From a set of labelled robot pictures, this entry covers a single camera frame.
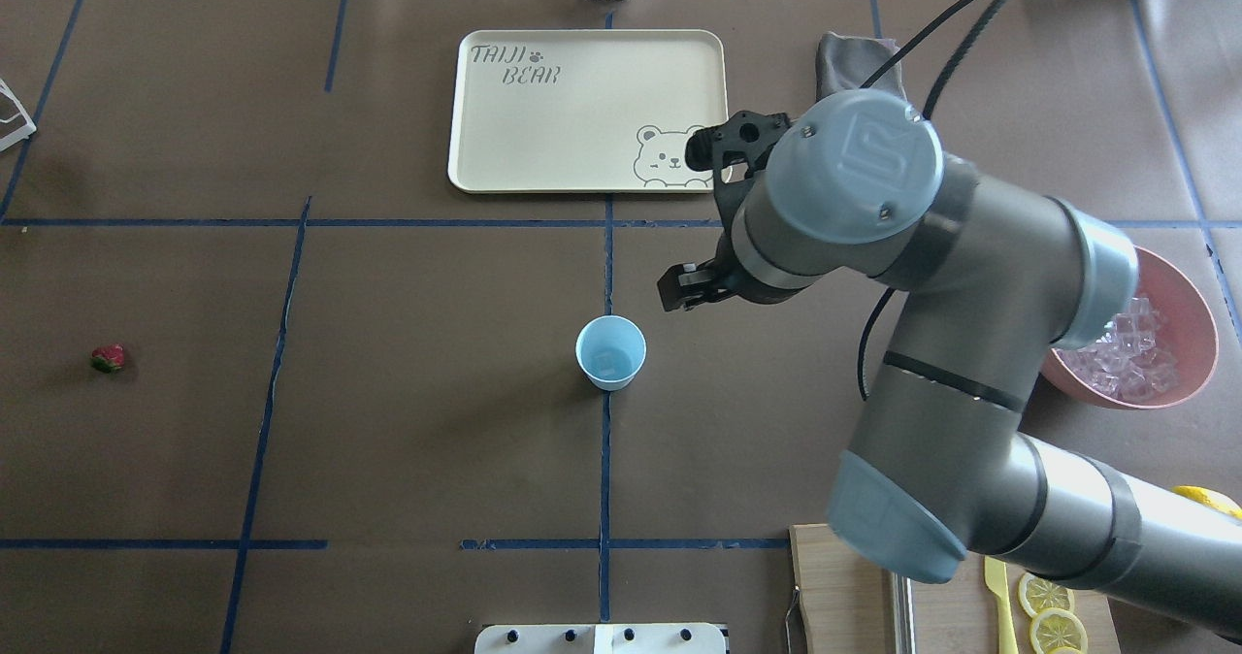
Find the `gray cloth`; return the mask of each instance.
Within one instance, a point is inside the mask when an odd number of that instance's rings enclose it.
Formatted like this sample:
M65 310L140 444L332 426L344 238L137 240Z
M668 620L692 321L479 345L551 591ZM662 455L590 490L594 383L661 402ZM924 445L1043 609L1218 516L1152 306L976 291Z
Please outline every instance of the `gray cloth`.
M858 88L897 52L897 41L826 34L820 40L815 57L815 98L820 101L830 93ZM905 98L902 84L902 63L882 76L872 88L887 91Z

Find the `bear illustration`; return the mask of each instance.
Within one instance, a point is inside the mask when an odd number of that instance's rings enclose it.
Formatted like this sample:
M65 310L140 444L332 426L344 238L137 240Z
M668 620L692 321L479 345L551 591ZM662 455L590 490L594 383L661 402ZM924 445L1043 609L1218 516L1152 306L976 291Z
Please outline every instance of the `bear illustration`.
M686 141L699 128L689 127L686 132L662 132L657 127L638 129L638 159L633 160L633 174L643 186L707 189L704 174L686 165Z

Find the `yellow knife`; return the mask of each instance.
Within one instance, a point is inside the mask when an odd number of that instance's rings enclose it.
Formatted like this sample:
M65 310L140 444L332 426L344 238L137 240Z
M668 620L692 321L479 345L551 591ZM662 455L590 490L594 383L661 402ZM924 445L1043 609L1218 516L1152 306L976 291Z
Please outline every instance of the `yellow knife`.
M996 628L1000 630L1000 654L1017 654L1017 638L1013 635L1013 611L1009 603L1009 575L1005 562L994 557L984 557L984 583L996 597Z

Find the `black cable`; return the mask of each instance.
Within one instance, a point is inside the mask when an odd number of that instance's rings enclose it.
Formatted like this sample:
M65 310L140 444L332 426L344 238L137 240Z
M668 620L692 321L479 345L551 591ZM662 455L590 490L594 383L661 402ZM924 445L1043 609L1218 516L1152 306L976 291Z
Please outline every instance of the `black cable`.
M966 5L971 4L971 1L974 0L958 0L953 6L945 9L944 12L935 17L935 20L924 26L923 30L914 36L914 38L910 38L909 43L905 43L904 47L898 50L892 57L888 58L888 61L879 66L879 68L876 69L876 72L871 74L864 83L862 83L862 88L869 88L873 83L879 81L879 78L883 78L883 76L887 74L888 71L902 60L902 57L904 57L910 50L914 50L914 47L927 38L928 35L932 35L932 31L935 31L943 22L949 20L950 16L966 7ZM991 22L992 17L997 11L1000 11L1006 1L1007 0L992 0L987 7L984 9L984 12L979 15L979 20L975 21L975 25L970 27L966 37L958 43L958 48L954 50L949 61L945 62L943 69L940 69L940 74L936 76L935 83L932 84L932 92L928 94L928 101L923 107L923 118L932 119L932 112L935 110L935 104L940 98L940 92L944 92L944 87L949 83L949 78L953 76L953 72L958 69L958 65L960 65L966 57L966 53L970 52L970 47L976 40L979 40L979 36L984 32L985 27L987 27L987 24ZM874 328L879 314L883 313L886 305L888 304L888 300L892 299L893 292L895 290L889 287L883 295L879 295L879 300L876 302L876 308L871 310L871 316L867 318L867 325L863 328L862 335L858 340L858 393L862 395L864 402L871 396L867 390L867 344L871 340L871 331Z
M928 24L927 26L923 26L923 30L920 30L918 34L915 34L914 37L910 38L909 42L907 42L905 45L903 45L903 47L900 50L898 50L892 57L889 57L887 61L884 61L884 63L882 66L879 66L879 68L876 69L873 72L873 74L871 74L869 78L867 78L867 81L862 82L862 88L869 88L869 87L872 87L872 84L874 84L877 81L879 81L879 78L883 78L883 76L887 74L889 72L889 69L892 69L893 67L895 67L897 63L900 62L903 57L905 57L907 55L909 55L909 52L912 50L914 50L915 47L918 47L918 45L920 42L923 42L924 40L927 40L927 36L929 36L933 32L935 32L935 30L938 27L940 27L941 24L944 24L945 21L949 21L949 19L951 19L953 15L956 14L958 11L961 11L963 9L966 9L972 1L974 0L958 0L950 7L945 9L944 11L941 11L939 16L936 16L935 19L932 20L930 24Z
M958 48L954 50L953 56L945 62L944 69L940 69L940 74L935 78L935 83L932 84L932 92L928 92L928 101L923 103L923 118L932 119L932 110L935 110L935 104L940 101L940 93L944 93L945 84L953 78L953 72L958 71L958 65L966 58L966 53L974 47L975 41L979 36L984 34L987 24L992 21L992 16L1006 4L1009 0L991 0L984 12L979 15L979 20L975 25L970 26L970 31L966 37L958 43Z
M871 330L876 328L879 314L887 308L888 300L893 299L893 293L895 292L895 288L889 287L884 290L883 295L879 295L879 300L871 309L871 316L867 318L867 325L862 326L862 336L858 339L858 393L862 395L862 401L864 402L871 397L871 393L867 392L867 340L871 339Z

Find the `wooden cutting board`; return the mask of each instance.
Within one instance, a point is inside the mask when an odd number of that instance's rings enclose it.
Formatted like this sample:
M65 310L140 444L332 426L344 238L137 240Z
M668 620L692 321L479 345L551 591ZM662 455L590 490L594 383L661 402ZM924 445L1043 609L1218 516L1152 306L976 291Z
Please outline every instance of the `wooden cutting board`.
M826 525L790 526L794 582L801 589L802 623L809 654L892 652L888 624L888 575L857 556ZM1010 602L1020 654L1035 654L1031 619L1013 586L1022 570L1009 567ZM1090 654L1120 654L1108 598L1074 592L1074 614L1087 628ZM996 654L996 597L984 585L979 555L966 555L953 581L914 585L918 654Z

